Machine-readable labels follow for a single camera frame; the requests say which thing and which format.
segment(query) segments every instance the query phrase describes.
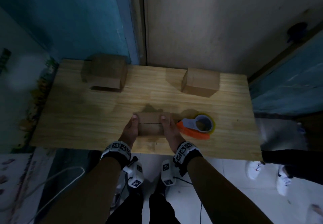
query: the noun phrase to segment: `wooden tabletop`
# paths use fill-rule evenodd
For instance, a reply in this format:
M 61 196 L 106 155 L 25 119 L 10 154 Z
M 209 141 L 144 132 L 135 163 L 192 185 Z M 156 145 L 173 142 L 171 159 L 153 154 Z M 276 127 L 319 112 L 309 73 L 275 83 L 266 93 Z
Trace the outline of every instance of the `wooden tabletop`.
M 262 160 L 260 137 L 245 75 L 220 74 L 220 90 L 210 98 L 180 92 L 186 70 L 128 65 L 121 93 L 91 91 L 82 81 L 87 61 L 60 64 L 32 146 L 104 150 L 118 140 L 133 112 L 171 112 L 175 118 L 210 115 L 216 128 L 206 141 L 194 140 L 204 156 Z M 133 153 L 173 155 L 164 137 L 138 137 Z

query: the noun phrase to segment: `small cardboard box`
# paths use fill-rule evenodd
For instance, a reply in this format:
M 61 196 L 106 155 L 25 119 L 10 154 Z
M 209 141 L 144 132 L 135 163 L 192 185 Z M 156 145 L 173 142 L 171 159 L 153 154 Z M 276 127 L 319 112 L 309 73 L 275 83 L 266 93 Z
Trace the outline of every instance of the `small cardboard box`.
M 134 112 L 138 116 L 138 136 L 164 136 L 160 116 L 171 118 L 169 112 Z
M 92 90 L 121 91 L 126 83 L 126 57 L 97 54 L 91 57 L 86 81 Z
M 210 97 L 219 90 L 220 73 L 203 69 L 188 68 L 181 91 L 183 93 Z

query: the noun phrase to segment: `person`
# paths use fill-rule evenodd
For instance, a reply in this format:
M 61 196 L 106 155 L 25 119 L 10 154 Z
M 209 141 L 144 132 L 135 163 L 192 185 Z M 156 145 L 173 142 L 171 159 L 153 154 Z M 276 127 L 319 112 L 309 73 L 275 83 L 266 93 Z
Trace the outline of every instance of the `person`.
M 193 144 L 185 141 L 173 119 L 165 116 L 160 119 L 168 144 L 175 153 L 174 160 L 181 174 L 185 171 L 189 174 L 212 223 L 272 224 L 246 195 L 203 158 Z M 130 159 L 127 155 L 137 136 L 138 117 L 133 115 L 119 140 L 107 147 L 96 167 L 63 194 L 40 223 L 141 223 L 143 196 L 138 190 L 130 191 L 125 201 L 109 216 L 120 172 Z M 150 196 L 150 223 L 179 223 L 165 193 L 165 188 L 159 184 Z
M 278 164 L 276 189 L 280 195 L 286 196 L 294 177 L 323 185 L 322 156 L 319 151 L 296 149 L 262 151 L 263 161 L 247 162 L 246 174 L 255 180 L 265 164 Z

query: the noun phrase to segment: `wall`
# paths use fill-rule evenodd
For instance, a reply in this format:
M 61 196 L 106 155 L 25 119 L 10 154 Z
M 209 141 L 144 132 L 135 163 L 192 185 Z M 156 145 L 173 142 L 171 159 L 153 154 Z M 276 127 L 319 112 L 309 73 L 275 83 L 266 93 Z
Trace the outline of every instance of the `wall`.
M 39 46 L 2 8 L 0 8 L 0 52 L 11 51 L 7 71 L 0 74 L 0 153 L 12 145 L 23 143 L 25 132 L 18 130 L 37 88 L 37 79 L 49 58 Z
M 301 115 L 323 110 L 323 32 L 250 86 L 254 112 Z
M 286 49 L 286 31 L 323 19 L 323 0 L 146 0 L 148 64 L 252 75 Z
M 129 0 L 0 0 L 0 6 L 57 60 L 86 59 L 102 52 L 130 57 L 129 62 L 131 59 L 137 64 L 127 2 Z

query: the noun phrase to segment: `white tiled floor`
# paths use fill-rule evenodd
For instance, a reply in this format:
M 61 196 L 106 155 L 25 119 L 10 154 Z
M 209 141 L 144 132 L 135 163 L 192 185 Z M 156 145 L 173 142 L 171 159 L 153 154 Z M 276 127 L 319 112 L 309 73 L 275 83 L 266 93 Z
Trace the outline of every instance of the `white tiled floor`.
M 273 141 L 275 150 L 305 148 L 304 139 L 297 133 L 295 122 L 269 119 L 257 119 L 256 122 L 265 143 Z M 139 158 L 145 179 L 147 179 L 143 185 L 145 202 L 142 223 L 148 224 L 150 217 L 149 196 L 154 191 L 154 184 L 160 174 L 162 161 L 172 157 L 152 154 L 133 155 Z M 245 174 L 246 161 L 210 157 L 206 159 L 248 196 L 274 224 L 303 224 L 310 204 L 318 204 L 323 207 L 323 186 L 303 179 L 294 178 L 287 196 L 280 196 L 276 190 L 277 165 L 266 164 L 258 178 L 250 180 Z M 190 181 L 188 174 L 183 179 Z M 170 188 L 166 199 L 173 206 L 176 218 L 182 224 L 200 222 L 201 202 L 192 185 L 177 181 L 176 185 Z M 210 223 L 207 213 L 202 208 L 202 224 Z

